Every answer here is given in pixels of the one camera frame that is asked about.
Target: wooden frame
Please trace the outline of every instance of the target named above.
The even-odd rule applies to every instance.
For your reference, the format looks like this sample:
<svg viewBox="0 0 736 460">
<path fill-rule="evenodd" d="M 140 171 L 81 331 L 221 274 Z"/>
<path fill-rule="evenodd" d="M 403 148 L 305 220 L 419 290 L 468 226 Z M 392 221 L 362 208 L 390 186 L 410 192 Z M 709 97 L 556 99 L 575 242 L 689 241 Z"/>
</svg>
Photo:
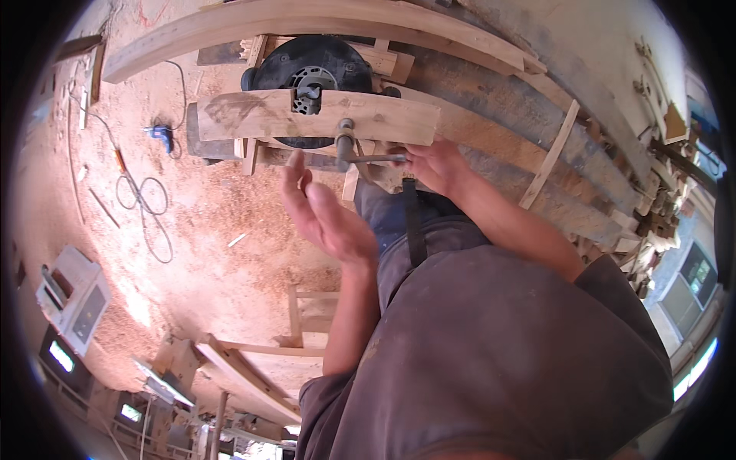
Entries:
<svg viewBox="0 0 736 460">
<path fill-rule="evenodd" d="M 197 102 L 199 139 L 331 138 L 343 118 L 355 122 L 358 139 L 431 145 L 439 107 L 380 94 L 322 91 L 316 115 L 292 112 L 294 90 L 219 94 Z"/>
<path fill-rule="evenodd" d="M 207 334 L 204 339 L 197 344 L 197 349 L 220 370 L 222 370 L 228 378 L 239 386 L 248 389 L 251 394 L 262 400 L 273 409 L 287 416 L 296 423 L 302 422 L 299 413 L 299 406 L 290 404 L 286 401 L 279 391 L 272 388 L 256 375 L 247 364 L 245 358 L 238 350 L 228 350 L 219 342 L 212 334 Z"/>
<path fill-rule="evenodd" d="M 158 27 L 110 56 L 102 79 L 120 83 L 163 60 L 244 36 L 322 33 L 410 43 L 504 75 L 547 71 L 538 59 L 493 34 L 403 1 L 253 0 L 220 4 Z"/>
</svg>

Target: wall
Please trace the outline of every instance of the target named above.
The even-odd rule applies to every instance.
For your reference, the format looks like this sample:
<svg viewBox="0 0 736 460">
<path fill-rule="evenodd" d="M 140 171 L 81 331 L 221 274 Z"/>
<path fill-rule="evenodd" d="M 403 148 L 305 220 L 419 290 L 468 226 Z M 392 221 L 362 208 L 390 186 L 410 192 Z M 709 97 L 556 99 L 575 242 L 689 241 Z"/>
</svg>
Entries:
<svg viewBox="0 0 736 460">
<path fill-rule="evenodd" d="M 685 95 L 684 47 L 664 15 L 649 0 L 516 0 L 546 26 L 551 36 L 585 61 L 588 68 L 613 93 L 621 113 L 640 134 L 654 123 L 644 98 L 632 82 L 648 77 L 634 42 L 641 36 L 649 44 L 659 74 L 682 119 L 689 124 Z"/>
</svg>

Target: metal rod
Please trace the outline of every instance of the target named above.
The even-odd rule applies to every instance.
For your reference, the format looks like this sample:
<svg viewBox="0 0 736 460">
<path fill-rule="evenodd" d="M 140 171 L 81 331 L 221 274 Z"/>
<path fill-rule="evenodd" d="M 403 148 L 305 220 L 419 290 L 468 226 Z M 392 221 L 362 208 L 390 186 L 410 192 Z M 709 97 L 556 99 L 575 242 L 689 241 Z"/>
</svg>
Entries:
<svg viewBox="0 0 736 460">
<path fill-rule="evenodd" d="M 215 431 L 212 433 L 212 444 L 210 445 L 210 460 L 217 460 L 220 451 L 220 433 L 225 424 L 225 405 L 227 404 L 227 392 L 220 395 L 220 404 L 217 406 L 217 420 Z"/>
</svg>

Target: workshop machine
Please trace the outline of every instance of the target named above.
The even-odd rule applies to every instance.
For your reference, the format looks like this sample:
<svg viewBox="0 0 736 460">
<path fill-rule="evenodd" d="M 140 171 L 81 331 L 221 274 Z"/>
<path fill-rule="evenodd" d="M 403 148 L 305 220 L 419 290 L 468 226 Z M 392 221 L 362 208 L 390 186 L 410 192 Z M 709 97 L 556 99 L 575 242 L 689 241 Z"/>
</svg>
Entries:
<svg viewBox="0 0 736 460">
<path fill-rule="evenodd" d="M 302 35 L 276 48 L 260 68 L 248 68 L 241 77 L 241 89 L 271 90 L 293 88 L 292 111 L 319 113 L 322 90 L 374 93 L 371 68 L 348 43 L 329 35 Z M 380 94 L 401 97 L 397 88 L 387 87 Z M 337 126 L 335 138 L 277 138 L 299 149 L 320 149 L 337 143 L 338 167 L 346 171 L 349 163 L 365 161 L 404 161 L 402 154 L 376 155 L 365 159 L 354 155 L 353 121 L 346 118 Z"/>
</svg>

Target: blue power drill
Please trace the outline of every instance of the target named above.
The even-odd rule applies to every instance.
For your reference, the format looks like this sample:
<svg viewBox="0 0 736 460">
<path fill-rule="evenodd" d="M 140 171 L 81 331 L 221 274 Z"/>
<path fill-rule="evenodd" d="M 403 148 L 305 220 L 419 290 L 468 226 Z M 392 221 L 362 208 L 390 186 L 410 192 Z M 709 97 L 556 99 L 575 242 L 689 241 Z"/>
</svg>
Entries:
<svg viewBox="0 0 736 460">
<path fill-rule="evenodd" d="M 171 156 L 171 148 L 173 147 L 174 133 L 171 131 L 171 127 L 165 124 L 156 124 L 151 127 L 143 128 L 143 131 L 149 133 L 154 139 L 160 139 L 163 145 L 166 146 L 166 154 Z"/>
</svg>

